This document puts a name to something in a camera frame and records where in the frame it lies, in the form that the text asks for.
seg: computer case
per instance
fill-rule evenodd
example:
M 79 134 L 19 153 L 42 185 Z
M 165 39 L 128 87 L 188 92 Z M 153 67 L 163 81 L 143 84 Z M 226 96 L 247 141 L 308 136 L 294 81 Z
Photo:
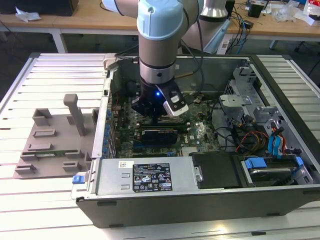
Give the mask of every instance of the computer case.
M 79 0 L 0 0 L 1 14 L 15 14 L 16 7 L 40 15 L 72 16 Z

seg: floor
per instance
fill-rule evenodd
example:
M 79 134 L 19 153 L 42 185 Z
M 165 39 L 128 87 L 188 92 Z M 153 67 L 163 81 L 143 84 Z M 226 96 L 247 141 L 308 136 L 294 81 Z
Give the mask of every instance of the floor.
M 0 100 L 15 80 L 30 53 L 56 53 L 50 34 L 46 33 L 13 33 L 8 32 L 8 41 L 0 43 Z M 138 43 L 136 36 L 118 35 L 79 35 L 65 34 L 65 42 L 69 53 L 117 53 Z M 280 41 L 274 50 L 269 49 L 269 40 L 248 40 L 241 54 L 290 55 L 307 74 L 314 64 L 320 60 L 320 45 L 308 42 L 298 52 L 295 48 L 299 42 Z M 310 75 L 320 84 L 320 65 Z

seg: red wire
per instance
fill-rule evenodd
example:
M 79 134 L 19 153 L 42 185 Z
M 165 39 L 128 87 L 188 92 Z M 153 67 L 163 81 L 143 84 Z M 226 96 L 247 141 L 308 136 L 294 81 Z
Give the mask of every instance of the red wire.
M 242 143 L 244 142 L 244 140 L 247 138 L 248 135 L 256 134 L 256 133 L 262 134 L 262 135 L 264 135 L 267 139 L 269 139 L 268 135 L 266 135 L 264 132 L 261 132 L 261 131 L 250 131 L 250 132 L 248 132 L 246 135 L 244 135 L 244 137 L 242 138 L 240 144 L 242 144 Z

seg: motherboard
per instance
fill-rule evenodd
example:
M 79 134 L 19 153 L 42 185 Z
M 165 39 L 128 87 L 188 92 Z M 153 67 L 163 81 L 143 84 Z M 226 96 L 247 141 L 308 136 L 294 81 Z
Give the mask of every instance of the motherboard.
M 134 111 L 132 99 L 112 107 L 116 158 L 188 156 L 194 152 L 219 151 L 211 124 L 211 101 L 192 103 L 179 117 L 151 117 Z

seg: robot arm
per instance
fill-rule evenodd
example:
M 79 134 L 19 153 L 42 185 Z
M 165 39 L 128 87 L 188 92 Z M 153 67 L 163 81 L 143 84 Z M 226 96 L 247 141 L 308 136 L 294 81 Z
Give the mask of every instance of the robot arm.
M 174 81 L 179 42 L 183 38 L 188 46 L 200 49 L 195 24 L 199 20 L 204 49 L 215 51 L 229 25 L 226 0 L 103 0 L 103 4 L 137 18 L 141 96 L 132 108 L 155 119 L 186 112 L 188 105 Z

